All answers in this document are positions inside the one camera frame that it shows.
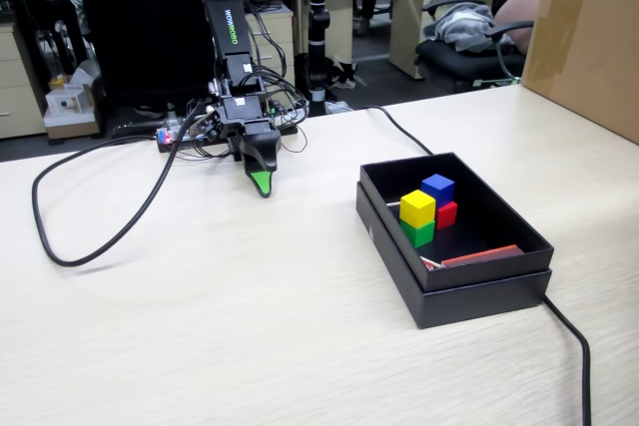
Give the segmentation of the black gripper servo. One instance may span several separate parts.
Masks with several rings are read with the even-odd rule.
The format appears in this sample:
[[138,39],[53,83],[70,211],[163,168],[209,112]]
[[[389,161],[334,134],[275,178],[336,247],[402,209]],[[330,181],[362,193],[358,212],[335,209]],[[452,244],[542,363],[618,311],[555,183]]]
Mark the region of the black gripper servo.
[[243,136],[245,173],[262,198],[272,193],[272,175],[278,168],[281,133],[265,116],[259,96],[227,97],[218,106],[221,138]]

